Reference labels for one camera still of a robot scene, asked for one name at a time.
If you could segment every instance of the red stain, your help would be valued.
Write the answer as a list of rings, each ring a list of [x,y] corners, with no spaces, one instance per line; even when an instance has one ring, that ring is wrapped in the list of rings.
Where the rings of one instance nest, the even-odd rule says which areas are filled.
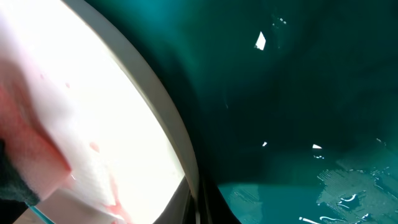
[[[114,181],[114,177],[111,175],[110,178],[111,178],[111,189],[115,205],[104,205],[104,206],[108,212],[114,215],[120,215],[124,219],[124,221],[126,221],[128,224],[132,224],[130,215],[125,211],[125,209],[123,209],[122,205],[120,204],[118,186]]]
[[[95,144],[95,142],[90,142],[90,148],[92,148],[92,150],[96,152],[100,152],[100,147],[98,147],[98,145]]]

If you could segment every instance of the teal surface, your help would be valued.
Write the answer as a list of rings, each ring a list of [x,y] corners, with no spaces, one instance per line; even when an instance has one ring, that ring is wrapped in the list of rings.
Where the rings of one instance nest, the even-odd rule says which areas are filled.
[[[397,1],[86,1],[160,78],[242,223],[398,223]]]

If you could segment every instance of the wet surface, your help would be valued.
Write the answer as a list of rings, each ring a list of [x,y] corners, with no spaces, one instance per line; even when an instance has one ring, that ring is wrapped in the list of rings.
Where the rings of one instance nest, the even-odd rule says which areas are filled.
[[[395,1],[87,2],[158,75],[242,223],[398,223]]]

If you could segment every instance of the green tabletop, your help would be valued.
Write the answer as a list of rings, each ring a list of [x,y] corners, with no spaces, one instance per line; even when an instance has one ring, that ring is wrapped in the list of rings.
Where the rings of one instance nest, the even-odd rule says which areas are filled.
[[[86,1],[242,223],[398,223],[398,1]]]

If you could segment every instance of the wet spot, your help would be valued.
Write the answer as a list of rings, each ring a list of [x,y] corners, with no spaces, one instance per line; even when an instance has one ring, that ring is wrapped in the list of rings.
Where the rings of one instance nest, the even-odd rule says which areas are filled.
[[[95,144],[95,142],[90,142],[90,148],[92,148],[96,152],[100,152],[100,147],[98,147],[98,145]]]

